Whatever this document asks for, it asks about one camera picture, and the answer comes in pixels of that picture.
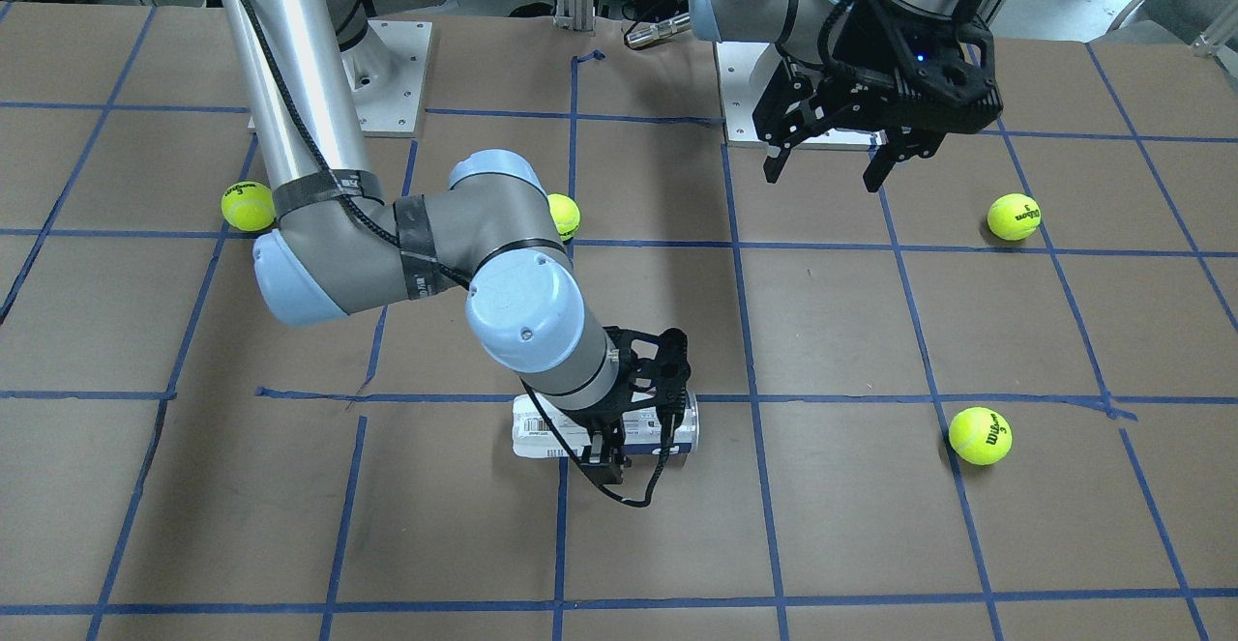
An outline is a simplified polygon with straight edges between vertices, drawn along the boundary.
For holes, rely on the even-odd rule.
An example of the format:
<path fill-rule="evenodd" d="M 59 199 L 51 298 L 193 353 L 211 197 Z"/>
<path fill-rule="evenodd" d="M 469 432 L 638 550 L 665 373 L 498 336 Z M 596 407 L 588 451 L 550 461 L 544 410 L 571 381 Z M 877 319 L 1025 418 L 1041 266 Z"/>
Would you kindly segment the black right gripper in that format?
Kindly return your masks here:
<path fill-rule="evenodd" d="M 579 447 L 566 444 L 571 462 L 595 488 L 620 485 L 631 450 L 656 459 L 646 486 L 659 485 L 672 455 L 693 450 L 693 376 L 687 334 L 669 328 L 659 335 L 605 327 L 612 342 L 607 366 L 615 377 L 605 394 L 566 418 L 584 431 Z"/>

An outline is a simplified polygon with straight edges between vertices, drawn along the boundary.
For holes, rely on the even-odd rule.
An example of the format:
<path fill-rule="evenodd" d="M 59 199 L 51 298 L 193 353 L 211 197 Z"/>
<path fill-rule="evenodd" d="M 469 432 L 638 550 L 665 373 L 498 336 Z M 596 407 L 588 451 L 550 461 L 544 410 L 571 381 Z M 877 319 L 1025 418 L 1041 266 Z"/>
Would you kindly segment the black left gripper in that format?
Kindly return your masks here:
<path fill-rule="evenodd" d="M 920 15 L 894 0 L 858 0 L 831 32 L 829 59 L 786 58 L 751 113 L 768 142 L 764 179 L 776 184 L 797 144 L 825 131 L 883 131 L 863 182 L 879 192 L 894 166 L 931 160 L 950 132 L 1000 118 L 994 38 L 979 0 Z"/>

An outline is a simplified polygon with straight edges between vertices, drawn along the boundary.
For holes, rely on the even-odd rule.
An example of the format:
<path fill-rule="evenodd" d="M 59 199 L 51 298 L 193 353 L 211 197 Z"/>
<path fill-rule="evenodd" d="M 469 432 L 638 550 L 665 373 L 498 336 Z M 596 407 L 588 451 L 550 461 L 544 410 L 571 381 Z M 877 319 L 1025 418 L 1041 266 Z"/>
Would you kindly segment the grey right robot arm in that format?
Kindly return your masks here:
<path fill-rule="evenodd" d="M 629 443 L 659 460 L 683 452 L 693 419 L 687 338 L 598 323 L 532 166 L 508 148 L 462 160 L 446 191 L 387 199 L 371 170 L 360 101 L 397 95 L 385 15 L 452 0 L 220 0 L 251 95 L 276 226 L 253 245 L 270 311 L 291 327 L 402 299 L 465 292 L 465 318 L 522 382 L 553 439 L 597 488 L 621 483 Z"/>

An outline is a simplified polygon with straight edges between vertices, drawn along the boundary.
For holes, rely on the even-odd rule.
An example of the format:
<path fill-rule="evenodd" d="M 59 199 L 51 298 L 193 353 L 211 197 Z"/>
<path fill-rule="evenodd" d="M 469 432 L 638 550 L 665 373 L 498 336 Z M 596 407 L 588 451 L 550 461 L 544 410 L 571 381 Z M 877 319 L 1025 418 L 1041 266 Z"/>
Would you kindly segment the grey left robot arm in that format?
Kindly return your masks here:
<path fill-rule="evenodd" d="M 880 191 L 898 162 L 928 160 L 950 134 L 1000 118 L 985 0 L 690 0 L 696 38 L 770 45 L 751 110 L 775 183 L 792 148 L 832 131 L 881 132 L 863 174 Z"/>

